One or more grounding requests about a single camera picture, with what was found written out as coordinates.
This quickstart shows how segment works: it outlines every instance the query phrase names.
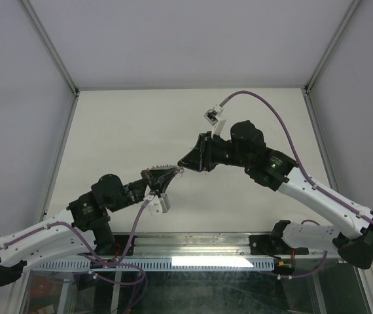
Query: robotic arm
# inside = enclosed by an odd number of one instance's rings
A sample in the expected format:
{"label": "robotic arm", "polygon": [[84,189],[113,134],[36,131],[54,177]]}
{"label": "robotic arm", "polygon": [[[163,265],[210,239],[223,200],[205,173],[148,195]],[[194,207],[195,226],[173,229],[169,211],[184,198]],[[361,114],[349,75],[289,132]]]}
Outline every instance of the robotic arm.
{"label": "robotic arm", "polygon": [[[244,168],[259,185],[294,198],[332,223],[331,226],[310,226],[280,220],[270,236],[272,247],[286,245],[337,251],[351,265],[368,269],[373,261],[373,224],[361,217],[373,220],[373,210],[343,197],[312,177],[308,179],[314,184],[310,184],[304,176],[305,170],[286,154],[268,148],[263,133],[250,121],[234,124],[230,130],[231,140],[225,141],[219,135],[225,122],[221,111],[222,107],[216,106],[205,114],[213,131],[199,134],[195,147],[178,166],[198,172],[210,172],[218,164]],[[347,204],[360,213],[349,211]]]}
{"label": "robotic arm", "polygon": [[[86,243],[98,254],[106,251],[115,241],[108,224],[109,211],[119,211],[147,199],[152,215],[167,212],[170,204],[166,188],[180,171],[175,166],[146,169],[140,180],[126,185],[116,175],[104,175],[90,192],[72,201],[56,216],[0,237],[0,287],[45,262],[86,252]],[[74,232],[80,233],[86,243]]]}

